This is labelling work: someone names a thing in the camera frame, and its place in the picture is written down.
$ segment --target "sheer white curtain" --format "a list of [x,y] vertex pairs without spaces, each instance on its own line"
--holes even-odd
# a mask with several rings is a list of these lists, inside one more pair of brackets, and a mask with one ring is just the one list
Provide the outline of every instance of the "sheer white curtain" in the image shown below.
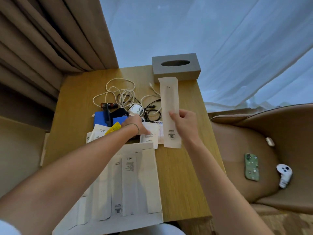
[[100,2],[120,67],[197,53],[208,112],[313,101],[313,0]]

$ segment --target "hand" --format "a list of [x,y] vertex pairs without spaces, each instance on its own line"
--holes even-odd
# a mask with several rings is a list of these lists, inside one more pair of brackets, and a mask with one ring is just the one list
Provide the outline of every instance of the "hand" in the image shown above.
[[134,116],[129,116],[123,123],[122,123],[122,127],[129,125],[129,124],[135,124],[138,126],[138,128],[135,125],[132,125],[134,127],[136,127],[136,130],[139,132],[136,135],[142,135],[142,134],[151,134],[151,132],[149,130],[147,130],[143,124],[142,124],[142,120],[141,117],[139,115],[134,115]]
[[188,110],[179,110],[179,114],[169,112],[171,119],[175,122],[178,134],[183,140],[198,139],[196,114]]

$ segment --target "smartphone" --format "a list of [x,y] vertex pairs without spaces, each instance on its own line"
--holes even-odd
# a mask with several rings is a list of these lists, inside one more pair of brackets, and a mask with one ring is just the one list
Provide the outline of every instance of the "smartphone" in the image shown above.
[[259,159],[254,154],[245,154],[245,177],[249,180],[259,181]]

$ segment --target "bracelet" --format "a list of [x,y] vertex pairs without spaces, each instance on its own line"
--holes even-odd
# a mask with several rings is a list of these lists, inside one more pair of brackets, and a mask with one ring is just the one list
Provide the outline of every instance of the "bracelet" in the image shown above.
[[139,130],[138,125],[136,125],[136,124],[134,124],[134,123],[129,123],[129,124],[127,124],[127,125],[130,125],[130,124],[133,124],[133,125],[135,125],[135,126],[137,127],[137,129],[138,129],[138,133],[137,133],[137,134],[139,134],[139,131],[140,131],[140,130]]

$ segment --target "gray tissue box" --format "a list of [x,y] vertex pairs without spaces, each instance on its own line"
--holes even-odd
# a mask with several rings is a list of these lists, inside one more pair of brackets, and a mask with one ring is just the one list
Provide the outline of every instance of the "gray tissue box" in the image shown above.
[[201,72],[196,54],[152,57],[154,82],[162,77],[176,77],[178,81],[198,79]]

